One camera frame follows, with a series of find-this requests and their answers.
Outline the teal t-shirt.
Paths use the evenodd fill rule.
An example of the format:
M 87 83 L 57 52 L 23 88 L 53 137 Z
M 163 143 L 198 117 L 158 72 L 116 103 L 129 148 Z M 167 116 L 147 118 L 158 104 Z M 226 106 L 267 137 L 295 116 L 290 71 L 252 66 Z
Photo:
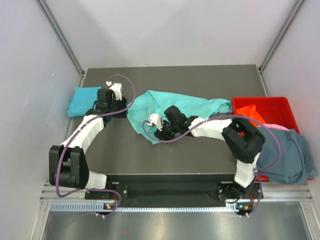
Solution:
M 223 98 L 205 99 L 195 96 L 171 92 L 148 90 L 137 97 L 128 109 L 127 118 L 137 134 L 142 135 L 152 144 L 158 142 L 151 139 L 143 131 L 143 121 L 151 114 L 164 116 L 164 111 L 171 106 L 176 106 L 187 117 L 198 116 L 208 118 L 218 113 L 231 113 L 232 103 Z

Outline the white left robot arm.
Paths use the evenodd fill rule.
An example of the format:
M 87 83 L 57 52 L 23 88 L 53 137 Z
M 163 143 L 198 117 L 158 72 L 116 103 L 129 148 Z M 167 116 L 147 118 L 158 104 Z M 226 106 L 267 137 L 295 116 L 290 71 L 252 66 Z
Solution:
M 114 191 L 105 174 L 89 170 L 85 153 L 95 137 L 112 118 L 126 118 L 127 98 L 122 96 L 122 84 L 113 83 L 97 91 L 97 100 L 85 113 L 81 124 L 60 145 L 49 149 L 49 182 L 51 185 L 74 189 L 96 189 L 102 198 Z

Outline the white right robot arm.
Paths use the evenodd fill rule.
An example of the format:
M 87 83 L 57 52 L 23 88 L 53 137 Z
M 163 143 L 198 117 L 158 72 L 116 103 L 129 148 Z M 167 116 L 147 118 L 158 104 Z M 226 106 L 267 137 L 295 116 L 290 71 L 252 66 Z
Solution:
M 263 134 L 245 118 L 205 119 L 192 115 L 186 117 L 178 107 L 172 105 L 164 111 L 164 119 L 153 113 L 148 125 L 156 126 L 155 138 L 172 141 L 177 135 L 207 137 L 225 141 L 236 158 L 233 192 L 245 198 L 252 191 L 254 169 L 266 141 Z

